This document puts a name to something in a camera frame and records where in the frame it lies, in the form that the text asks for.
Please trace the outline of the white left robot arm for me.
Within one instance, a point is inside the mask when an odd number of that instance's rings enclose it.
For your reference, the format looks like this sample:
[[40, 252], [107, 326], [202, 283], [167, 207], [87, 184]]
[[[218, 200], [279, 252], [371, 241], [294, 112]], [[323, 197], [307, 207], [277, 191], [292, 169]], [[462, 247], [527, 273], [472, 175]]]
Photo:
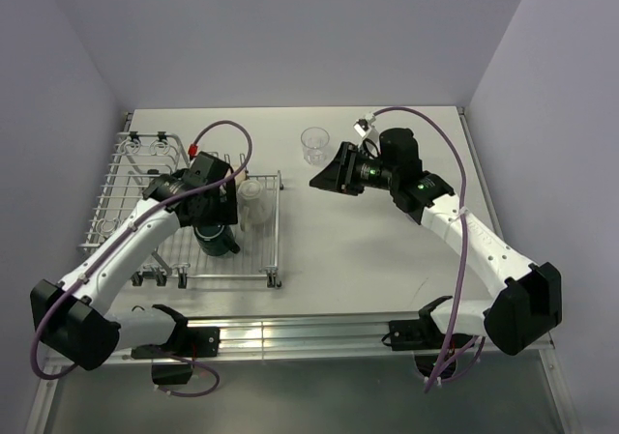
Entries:
[[154, 304], [117, 315], [109, 310], [130, 277], [176, 231], [237, 223], [235, 179], [242, 171], [199, 153], [190, 167], [153, 179], [125, 221], [80, 266], [56, 283], [37, 283], [30, 293], [33, 371], [50, 377], [38, 365], [40, 343], [85, 370], [128, 348], [156, 346], [167, 356], [184, 352], [188, 320], [173, 308]]

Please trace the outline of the aluminium rail frame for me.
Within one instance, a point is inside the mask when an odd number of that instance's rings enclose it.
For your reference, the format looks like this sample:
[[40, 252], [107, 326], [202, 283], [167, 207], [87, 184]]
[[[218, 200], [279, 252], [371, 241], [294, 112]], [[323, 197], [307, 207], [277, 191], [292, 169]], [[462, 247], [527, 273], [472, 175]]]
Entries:
[[[124, 131], [167, 131], [178, 135], [188, 148], [207, 130], [201, 148], [227, 154], [233, 163], [252, 148], [250, 173], [280, 173], [281, 287], [268, 288], [263, 279], [193, 281], [185, 289], [179, 288], [176, 279], [165, 286], [153, 280], [133, 286], [129, 280], [110, 313], [162, 304], [184, 315], [188, 327], [218, 327], [218, 355], [201, 360], [212, 368], [240, 360], [431, 356], [436, 360], [430, 376], [413, 382], [424, 401], [466, 384], [474, 386], [456, 403], [456, 432], [474, 430], [466, 413], [488, 416], [492, 402], [515, 394], [516, 384], [523, 379], [517, 363], [535, 350], [541, 356], [561, 431], [580, 432], [551, 331], [515, 356], [503, 353], [486, 337], [472, 336], [446, 362], [452, 333], [445, 335], [440, 351], [395, 352], [381, 343], [390, 321], [417, 319], [420, 309], [442, 296], [463, 302], [487, 301], [490, 295], [459, 254], [403, 213], [388, 191], [365, 188], [350, 196], [310, 187], [310, 179], [333, 160], [342, 142], [377, 157], [379, 139], [376, 144], [361, 141], [353, 130], [367, 113], [376, 116], [379, 134], [394, 128], [412, 130], [423, 168], [449, 184], [461, 205], [502, 240], [458, 107], [137, 109]], [[310, 127], [330, 134], [323, 166], [304, 161], [300, 137]], [[477, 385], [488, 355], [504, 355], [510, 366], [495, 391]], [[457, 363], [455, 374], [440, 377], [451, 362]]]

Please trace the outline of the dark green mug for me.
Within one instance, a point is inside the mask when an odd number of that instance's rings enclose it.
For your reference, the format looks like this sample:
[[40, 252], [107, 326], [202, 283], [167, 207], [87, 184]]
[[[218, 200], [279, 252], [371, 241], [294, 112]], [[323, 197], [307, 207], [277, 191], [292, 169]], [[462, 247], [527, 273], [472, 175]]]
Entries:
[[238, 254], [241, 250], [228, 225], [194, 227], [193, 234], [206, 255], [220, 257], [227, 253]]

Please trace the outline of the white ceramic mug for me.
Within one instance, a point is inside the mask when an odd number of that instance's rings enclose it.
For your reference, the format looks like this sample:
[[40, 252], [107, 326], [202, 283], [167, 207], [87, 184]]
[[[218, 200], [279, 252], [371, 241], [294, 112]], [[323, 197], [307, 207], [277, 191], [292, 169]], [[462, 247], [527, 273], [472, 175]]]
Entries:
[[264, 224], [271, 216], [272, 206], [264, 185], [255, 179], [247, 179], [237, 190], [239, 224], [242, 231]]

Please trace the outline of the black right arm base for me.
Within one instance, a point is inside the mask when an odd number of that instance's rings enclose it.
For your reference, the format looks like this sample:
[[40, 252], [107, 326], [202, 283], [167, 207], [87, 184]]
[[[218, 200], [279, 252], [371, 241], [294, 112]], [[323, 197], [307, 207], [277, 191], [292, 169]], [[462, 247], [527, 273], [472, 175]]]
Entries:
[[[392, 320], [388, 323], [388, 332], [381, 338], [381, 343], [392, 351], [440, 351], [444, 334], [429, 322], [422, 319]], [[445, 362], [451, 358], [456, 350], [462, 348], [472, 339], [472, 336], [455, 333], [448, 346]], [[417, 369], [424, 377], [429, 377], [435, 365], [436, 358], [431, 356], [415, 357]], [[457, 363], [451, 362], [440, 374], [442, 378], [452, 377], [457, 369]]]

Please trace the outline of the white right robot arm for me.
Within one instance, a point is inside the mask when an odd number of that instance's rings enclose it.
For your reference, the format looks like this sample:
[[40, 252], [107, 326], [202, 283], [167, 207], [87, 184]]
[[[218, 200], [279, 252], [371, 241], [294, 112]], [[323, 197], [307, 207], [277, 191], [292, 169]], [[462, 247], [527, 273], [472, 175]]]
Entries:
[[432, 301], [395, 344], [429, 349], [451, 334], [458, 343], [479, 336], [515, 356], [557, 327], [562, 321], [559, 271], [549, 262], [535, 264], [470, 214], [449, 184], [423, 168], [412, 130], [388, 129], [378, 139], [377, 157], [342, 142], [310, 186], [350, 196], [365, 188], [388, 191], [403, 213], [459, 254], [490, 295], [487, 301], [457, 302], [452, 296]]

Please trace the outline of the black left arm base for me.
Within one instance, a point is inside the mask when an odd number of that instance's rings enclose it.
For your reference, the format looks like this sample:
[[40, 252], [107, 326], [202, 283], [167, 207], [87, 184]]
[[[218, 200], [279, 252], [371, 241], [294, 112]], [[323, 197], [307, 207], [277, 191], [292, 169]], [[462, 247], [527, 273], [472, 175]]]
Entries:
[[151, 380], [159, 390], [178, 392], [177, 387], [185, 386], [192, 376], [206, 374], [213, 383], [206, 390], [213, 392], [219, 387], [221, 376], [202, 359], [218, 355], [221, 330], [218, 327], [188, 327], [179, 343], [170, 345], [142, 345], [131, 349], [133, 360], [150, 360]]

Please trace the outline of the clear glass tumbler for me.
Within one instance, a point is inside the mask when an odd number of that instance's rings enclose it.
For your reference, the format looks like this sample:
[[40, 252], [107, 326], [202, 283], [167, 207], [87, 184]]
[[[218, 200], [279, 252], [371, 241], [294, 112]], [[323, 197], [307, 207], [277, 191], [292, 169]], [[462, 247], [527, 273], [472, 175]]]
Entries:
[[323, 166], [327, 160], [330, 134], [320, 127], [310, 127], [301, 133], [304, 161], [313, 166]]

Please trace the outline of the cream tumbler with brown band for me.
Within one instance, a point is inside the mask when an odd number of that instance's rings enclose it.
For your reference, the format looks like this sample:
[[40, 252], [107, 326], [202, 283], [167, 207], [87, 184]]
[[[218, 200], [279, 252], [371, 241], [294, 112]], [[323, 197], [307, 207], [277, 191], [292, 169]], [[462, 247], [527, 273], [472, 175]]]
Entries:
[[246, 168], [239, 169], [239, 167], [236, 165], [231, 165], [230, 169], [227, 172], [227, 176], [232, 175], [232, 174], [235, 175], [234, 182], [235, 182], [236, 188], [238, 188], [242, 183], [244, 183], [246, 179], [249, 177], [249, 172]]

